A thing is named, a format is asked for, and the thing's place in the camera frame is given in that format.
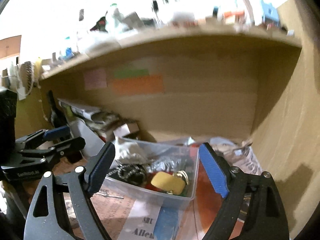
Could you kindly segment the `gold drawstring pouch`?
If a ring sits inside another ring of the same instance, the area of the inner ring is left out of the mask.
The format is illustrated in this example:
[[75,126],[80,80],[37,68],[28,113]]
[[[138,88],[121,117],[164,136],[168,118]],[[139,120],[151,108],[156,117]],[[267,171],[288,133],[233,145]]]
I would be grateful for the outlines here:
[[189,184],[189,177],[188,177],[187,172],[180,170],[180,171],[175,172],[173,174],[173,176],[176,178],[181,178],[185,182],[186,185]]

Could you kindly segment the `orange sticky note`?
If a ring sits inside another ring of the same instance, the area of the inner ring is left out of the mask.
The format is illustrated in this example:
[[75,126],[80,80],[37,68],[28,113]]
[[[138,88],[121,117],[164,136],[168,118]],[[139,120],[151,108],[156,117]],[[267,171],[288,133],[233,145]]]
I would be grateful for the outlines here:
[[111,87],[113,92],[119,96],[157,94],[164,92],[163,77],[161,75],[114,79]]

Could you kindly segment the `red felt pouch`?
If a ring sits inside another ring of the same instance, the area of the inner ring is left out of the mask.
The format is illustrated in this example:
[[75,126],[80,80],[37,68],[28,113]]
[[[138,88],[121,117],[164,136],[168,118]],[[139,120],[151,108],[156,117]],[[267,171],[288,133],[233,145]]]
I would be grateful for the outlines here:
[[166,172],[157,172],[149,176],[146,189],[173,193],[175,177]]

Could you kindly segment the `white pouch with black strap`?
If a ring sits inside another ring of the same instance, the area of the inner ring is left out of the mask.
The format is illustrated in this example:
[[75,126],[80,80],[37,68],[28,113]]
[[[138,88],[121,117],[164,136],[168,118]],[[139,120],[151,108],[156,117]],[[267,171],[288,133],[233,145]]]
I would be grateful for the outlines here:
[[107,177],[118,181],[142,186],[147,179],[145,165],[149,159],[144,150],[133,141],[117,137],[114,141],[116,155],[114,164],[110,167]]

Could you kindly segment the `small white cardboard box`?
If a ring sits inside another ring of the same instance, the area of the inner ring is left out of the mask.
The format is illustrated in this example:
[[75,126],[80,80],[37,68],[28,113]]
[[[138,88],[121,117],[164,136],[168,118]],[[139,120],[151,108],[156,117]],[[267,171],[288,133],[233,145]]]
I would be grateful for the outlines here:
[[135,122],[125,123],[116,128],[113,133],[115,137],[127,137],[139,132],[139,127]]

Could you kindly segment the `stack of newspapers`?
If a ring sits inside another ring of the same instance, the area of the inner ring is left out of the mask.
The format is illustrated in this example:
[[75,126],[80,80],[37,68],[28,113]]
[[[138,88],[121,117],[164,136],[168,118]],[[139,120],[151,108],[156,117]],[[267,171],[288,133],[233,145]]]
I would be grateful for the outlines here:
[[68,123],[79,121],[103,141],[115,138],[114,130],[123,124],[122,117],[113,111],[90,106],[79,100],[58,99]]

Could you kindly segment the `silver grey mesh pouch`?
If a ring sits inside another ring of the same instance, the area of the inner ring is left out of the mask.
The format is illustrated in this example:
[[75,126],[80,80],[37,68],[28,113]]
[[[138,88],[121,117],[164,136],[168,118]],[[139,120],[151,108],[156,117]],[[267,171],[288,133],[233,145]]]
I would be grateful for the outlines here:
[[147,173],[154,172],[177,172],[185,169],[186,160],[180,157],[163,156],[152,161],[149,164],[145,164],[144,168]]

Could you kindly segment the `dark wine bottle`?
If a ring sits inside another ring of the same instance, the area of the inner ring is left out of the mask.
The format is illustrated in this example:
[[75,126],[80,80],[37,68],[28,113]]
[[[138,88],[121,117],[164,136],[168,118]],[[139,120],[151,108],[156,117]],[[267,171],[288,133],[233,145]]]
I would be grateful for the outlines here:
[[54,128],[59,128],[67,125],[67,120],[64,113],[56,106],[54,96],[51,90],[47,93],[47,98],[50,105],[50,123]]

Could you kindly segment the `clear plastic storage bin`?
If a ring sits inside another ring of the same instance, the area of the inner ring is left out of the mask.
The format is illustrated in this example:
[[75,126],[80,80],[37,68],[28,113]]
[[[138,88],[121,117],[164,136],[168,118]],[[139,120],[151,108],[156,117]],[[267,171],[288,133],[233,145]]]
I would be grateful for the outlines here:
[[103,182],[112,191],[138,200],[184,210],[195,198],[198,149],[173,142],[117,137],[116,157]]

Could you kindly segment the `yellow sponge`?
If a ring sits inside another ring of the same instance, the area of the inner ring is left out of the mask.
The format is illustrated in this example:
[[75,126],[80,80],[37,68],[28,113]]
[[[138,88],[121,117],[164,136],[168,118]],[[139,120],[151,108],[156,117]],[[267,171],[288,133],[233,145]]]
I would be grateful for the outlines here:
[[158,172],[152,178],[151,185],[166,193],[180,195],[187,183],[179,172],[173,174]]

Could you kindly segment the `pink sticky note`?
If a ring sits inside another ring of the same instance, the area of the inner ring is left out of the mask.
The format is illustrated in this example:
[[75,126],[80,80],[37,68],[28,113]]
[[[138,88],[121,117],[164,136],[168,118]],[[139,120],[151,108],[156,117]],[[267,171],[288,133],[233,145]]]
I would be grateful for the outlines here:
[[85,90],[94,90],[107,87],[107,77],[104,68],[84,72]]

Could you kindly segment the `wooden shelf board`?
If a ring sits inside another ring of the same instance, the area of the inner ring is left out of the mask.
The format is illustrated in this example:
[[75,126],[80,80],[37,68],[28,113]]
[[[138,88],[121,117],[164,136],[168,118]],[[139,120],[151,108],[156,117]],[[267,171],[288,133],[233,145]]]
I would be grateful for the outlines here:
[[258,27],[241,30],[232,25],[205,24],[187,28],[149,28],[138,33],[125,33],[117,40],[109,38],[101,41],[86,49],[83,54],[44,72],[40,79],[145,56],[209,53],[216,50],[250,53],[267,48],[291,50],[301,47],[299,38]]

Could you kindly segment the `blue plastic block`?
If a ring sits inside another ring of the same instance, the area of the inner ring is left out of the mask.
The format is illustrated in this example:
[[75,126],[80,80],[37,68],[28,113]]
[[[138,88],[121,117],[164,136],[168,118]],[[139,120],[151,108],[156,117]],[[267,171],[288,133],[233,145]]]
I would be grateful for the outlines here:
[[271,3],[265,3],[264,0],[261,0],[260,3],[263,10],[262,22],[279,27],[280,18],[277,9]]

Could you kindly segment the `green sticky note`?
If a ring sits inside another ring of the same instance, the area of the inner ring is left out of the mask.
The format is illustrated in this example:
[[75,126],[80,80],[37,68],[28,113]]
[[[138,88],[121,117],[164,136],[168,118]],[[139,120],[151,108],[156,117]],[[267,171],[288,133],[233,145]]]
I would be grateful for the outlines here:
[[115,79],[128,79],[142,76],[149,76],[147,69],[118,69],[113,72]]

